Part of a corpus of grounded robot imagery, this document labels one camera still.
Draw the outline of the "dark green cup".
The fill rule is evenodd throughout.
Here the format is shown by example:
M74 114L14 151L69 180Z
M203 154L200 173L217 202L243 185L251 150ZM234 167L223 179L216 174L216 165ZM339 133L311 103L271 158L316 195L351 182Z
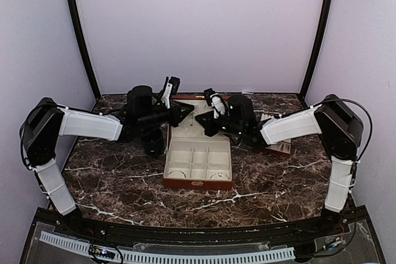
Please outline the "dark green cup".
M159 158L165 151L163 134L160 129L153 130L141 138L142 147L146 155Z

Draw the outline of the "red jewelry tray cream insert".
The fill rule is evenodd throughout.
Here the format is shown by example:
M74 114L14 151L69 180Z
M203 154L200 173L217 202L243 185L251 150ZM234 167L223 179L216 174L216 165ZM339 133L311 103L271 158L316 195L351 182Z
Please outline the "red jewelry tray cream insert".
M276 143L275 145L269 145L262 149L264 153L273 155L283 156L289 158L291 156L291 140L284 140Z

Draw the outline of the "red wooden jewelry box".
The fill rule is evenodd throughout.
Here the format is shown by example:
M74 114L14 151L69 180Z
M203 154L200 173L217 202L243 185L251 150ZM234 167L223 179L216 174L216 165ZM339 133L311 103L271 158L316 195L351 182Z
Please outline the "red wooden jewelry box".
M231 190L233 171L231 144L218 133L208 137L195 120L198 114L213 112L202 95L176 95L177 103L195 109L178 127L168 127L163 185L171 189Z

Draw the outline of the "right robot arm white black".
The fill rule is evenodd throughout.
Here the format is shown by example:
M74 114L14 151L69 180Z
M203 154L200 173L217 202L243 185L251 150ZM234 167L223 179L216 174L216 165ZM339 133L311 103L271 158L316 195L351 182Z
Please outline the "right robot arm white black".
M368 148L361 143L364 124L348 107L353 104L360 108L361 104L329 94L300 111L258 121L252 101L244 95L233 95L224 100L208 89L205 100L212 110L197 115L195 120L208 137L223 133L253 149L263 149L284 140L320 135L332 167L324 202L324 209L329 212L316 221L316 231L328 236L338 228L340 218L337 213L347 202L358 164Z

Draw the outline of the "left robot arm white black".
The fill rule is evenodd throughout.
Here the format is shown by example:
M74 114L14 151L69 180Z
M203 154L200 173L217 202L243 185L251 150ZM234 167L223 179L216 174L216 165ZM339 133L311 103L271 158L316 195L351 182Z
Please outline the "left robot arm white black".
M62 106L49 97L30 111L19 131L22 162L35 173L55 210L65 216L62 225L74 237L87 232L87 222L75 214L78 207L57 165L58 138L91 137L123 143L144 138L153 142L152 134L160 125L178 127L194 110L191 104L172 100L176 91L169 82L159 94L150 86L136 86L127 93L126 104L116 115Z

